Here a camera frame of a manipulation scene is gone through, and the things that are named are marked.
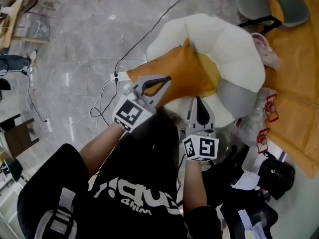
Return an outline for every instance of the chair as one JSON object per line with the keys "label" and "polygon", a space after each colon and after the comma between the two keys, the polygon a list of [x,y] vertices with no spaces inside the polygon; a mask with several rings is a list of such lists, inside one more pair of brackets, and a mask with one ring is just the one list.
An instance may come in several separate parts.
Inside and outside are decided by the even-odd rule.
{"label": "chair", "polygon": [[303,0],[279,0],[283,14],[284,22],[271,15],[270,5],[267,0],[235,0],[239,12],[249,20],[239,24],[240,27],[245,27],[253,24],[264,25],[264,30],[261,34],[266,34],[270,30],[284,26],[298,26],[309,19],[309,10]]}
{"label": "chair", "polygon": [[39,142],[39,138],[31,141],[27,125],[34,122],[29,119],[20,125],[15,125],[14,120],[20,117],[17,114],[0,123],[0,145],[11,154],[12,158],[16,158],[32,145]]}

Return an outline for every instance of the white paper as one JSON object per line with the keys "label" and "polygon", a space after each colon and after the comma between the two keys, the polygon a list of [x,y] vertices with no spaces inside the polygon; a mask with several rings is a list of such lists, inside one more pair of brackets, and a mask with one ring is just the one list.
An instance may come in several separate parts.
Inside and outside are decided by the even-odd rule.
{"label": "white paper", "polygon": [[230,184],[234,189],[241,189],[241,190],[253,190],[258,182],[260,176],[258,174],[244,171],[243,175],[240,179],[236,182],[235,185]]}

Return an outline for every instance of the black t-shirt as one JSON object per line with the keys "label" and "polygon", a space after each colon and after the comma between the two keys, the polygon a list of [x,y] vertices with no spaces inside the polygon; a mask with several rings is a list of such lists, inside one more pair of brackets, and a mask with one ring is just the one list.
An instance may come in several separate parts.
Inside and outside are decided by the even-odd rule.
{"label": "black t-shirt", "polygon": [[77,238],[187,238],[184,221],[194,238],[220,238],[213,208],[197,208],[183,218],[176,205],[177,169],[168,162],[171,154],[163,153],[176,151],[176,135],[169,134],[164,144],[163,138],[147,142],[134,134],[124,137],[89,192],[88,171],[78,151],[61,146],[19,195],[18,219],[25,237],[34,238],[41,217],[57,209],[65,187],[76,193],[72,217]]}

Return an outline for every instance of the gray fabric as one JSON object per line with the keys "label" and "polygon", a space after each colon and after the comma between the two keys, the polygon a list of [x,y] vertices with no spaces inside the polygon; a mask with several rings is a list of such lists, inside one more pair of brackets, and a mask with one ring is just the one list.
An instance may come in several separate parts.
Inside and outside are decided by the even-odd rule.
{"label": "gray fabric", "polygon": [[294,27],[309,19],[309,10],[304,0],[279,0],[284,13],[283,25]]}
{"label": "gray fabric", "polygon": [[[258,19],[271,15],[270,5],[267,0],[235,0],[239,12],[248,19]],[[261,24],[270,25],[271,21]]]}
{"label": "gray fabric", "polygon": [[0,55],[0,70],[9,71],[21,70],[24,66],[29,66],[30,59],[18,55]]}
{"label": "gray fabric", "polygon": [[217,95],[234,119],[246,116],[254,107],[257,92],[239,87],[221,79],[217,87]]}

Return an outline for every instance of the gray chair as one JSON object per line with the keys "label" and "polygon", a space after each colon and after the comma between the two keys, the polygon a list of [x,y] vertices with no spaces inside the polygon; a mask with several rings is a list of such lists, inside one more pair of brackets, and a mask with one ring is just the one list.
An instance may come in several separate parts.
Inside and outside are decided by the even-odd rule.
{"label": "gray chair", "polygon": [[249,20],[239,24],[245,27],[253,24],[264,25],[265,34],[275,27],[294,27],[309,19],[309,10],[303,0],[279,0],[284,14],[284,22],[271,15],[270,5],[267,0],[235,0],[239,12]]}

